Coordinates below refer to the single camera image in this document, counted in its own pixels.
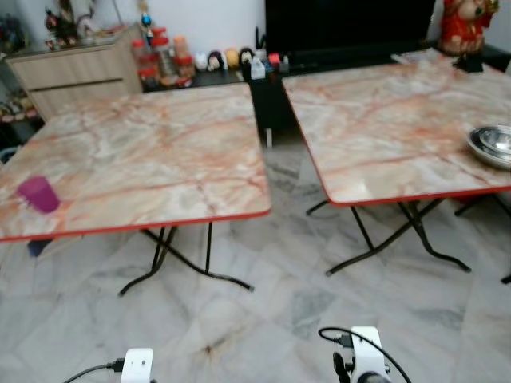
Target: black cable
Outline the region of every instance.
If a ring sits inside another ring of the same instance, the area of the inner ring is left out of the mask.
[[[362,335],[357,334],[354,331],[351,331],[351,330],[348,330],[348,329],[344,329],[342,327],[323,327],[322,329],[320,329],[318,331],[318,335],[321,338],[327,339],[328,341],[334,342],[334,343],[339,343],[339,340],[336,339],[336,338],[329,338],[326,335],[323,335],[323,332],[325,332],[325,331],[342,331],[344,333],[348,333],[348,334],[353,335],[355,337],[359,337],[363,341],[366,341],[367,343],[372,345],[375,349],[377,349],[380,353],[382,353],[383,356],[386,357],[390,361],[390,363],[392,363],[392,365],[399,371],[401,376],[405,379],[406,383],[412,383],[411,380],[408,378],[408,375],[406,375],[405,371],[399,365],[399,363],[397,363],[384,349],[382,349],[378,345],[375,345],[375,343],[373,341],[371,341],[370,339],[367,339],[366,337],[363,337]]]
[[[77,373],[74,377],[71,377],[64,383],[71,383],[72,381],[76,381],[79,377],[83,377],[87,373],[92,373],[93,371],[99,371],[100,369],[112,369],[114,373],[122,372],[122,368],[125,365],[125,359],[119,358],[112,363],[107,363],[106,365],[97,365],[95,367],[91,367],[90,369],[84,369],[82,372]]]

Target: red figurine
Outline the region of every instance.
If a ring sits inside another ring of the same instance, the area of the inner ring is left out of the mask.
[[[444,6],[440,49],[456,56],[481,51],[498,0],[444,0]]]

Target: marble-pattern tabletop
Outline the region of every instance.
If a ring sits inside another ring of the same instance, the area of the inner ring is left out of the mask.
[[[511,189],[480,163],[467,132],[511,124],[511,77],[450,60],[286,78],[287,95],[328,199],[385,203]]]
[[[43,215],[17,196],[45,176]],[[247,85],[84,101],[0,171],[0,240],[248,218],[270,211]]]

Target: purple cup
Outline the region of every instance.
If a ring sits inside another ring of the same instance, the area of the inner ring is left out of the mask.
[[[30,206],[41,213],[56,211],[61,201],[43,176],[29,178],[18,187],[18,194],[25,197]]]

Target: red table edge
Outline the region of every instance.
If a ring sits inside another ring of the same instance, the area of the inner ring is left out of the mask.
[[[384,199],[369,199],[365,201],[357,201],[357,202],[335,202],[328,194],[328,189],[325,186],[325,182],[321,176],[321,172],[319,171],[318,165],[314,161],[314,156],[312,155],[311,148],[309,147],[309,143],[307,142],[307,138],[305,137],[305,133],[303,133],[302,125],[298,117],[296,116],[295,109],[293,108],[293,104],[289,99],[289,95],[287,94],[286,86],[283,84],[284,90],[286,91],[287,101],[291,106],[291,110],[293,111],[293,116],[295,116],[296,122],[298,123],[298,127],[300,130],[300,134],[302,135],[303,142],[305,143],[305,147],[307,148],[307,152],[309,153],[309,157],[311,158],[312,165],[316,170],[316,174],[319,178],[319,182],[321,183],[321,187],[327,197],[328,203],[335,207],[350,207],[350,206],[370,206],[370,205],[383,205],[388,203],[397,203],[397,202],[406,202],[406,201],[419,201],[421,199],[439,199],[439,198],[450,198],[450,197],[466,197],[470,195],[481,195],[481,194],[494,194],[500,192],[511,192],[511,184],[509,186],[500,186],[494,188],[486,188],[486,189],[475,189],[475,190],[462,190],[462,191],[447,191],[441,193],[432,193],[432,194],[419,194],[419,195],[410,195],[407,197],[393,197],[393,198],[384,198]]]
[[[79,235],[94,235],[94,234],[108,234],[108,233],[117,233],[119,231],[139,231],[144,229],[152,229],[155,227],[171,227],[171,226],[186,226],[193,225],[197,223],[210,223],[210,222],[220,222],[220,221],[235,221],[238,219],[252,219],[259,218],[269,215],[271,212],[271,206],[266,211],[261,211],[258,213],[248,213],[248,214],[240,214],[240,215],[225,215],[215,218],[203,218],[203,219],[185,219],[182,221],[172,221],[172,222],[160,222],[160,223],[146,223],[140,225],[128,225],[128,226],[119,226],[119,227],[103,227],[100,229],[93,230],[76,230],[76,231],[66,231],[66,232],[54,232],[49,234],[41,234],[41,235],[19,235],[14,237],[4,237],[0,239],[0,243],[7,242],[21,242],[27,240],[42,240],[42,239],[57,239],[61,237],[72,237]]]

